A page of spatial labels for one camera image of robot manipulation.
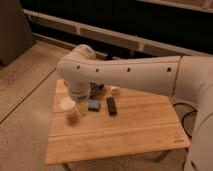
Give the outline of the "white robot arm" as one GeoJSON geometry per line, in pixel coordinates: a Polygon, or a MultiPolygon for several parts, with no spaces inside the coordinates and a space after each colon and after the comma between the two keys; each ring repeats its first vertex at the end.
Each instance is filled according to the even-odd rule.
{"type": "Polygon", "coordinates": [[[71,98],[89,97],[92,83],[174,97],[197,105],[184,171],[213,171],[213,57],[167,56],[98,60],[85,44],[76,46],[57,64],[71,98]]]}

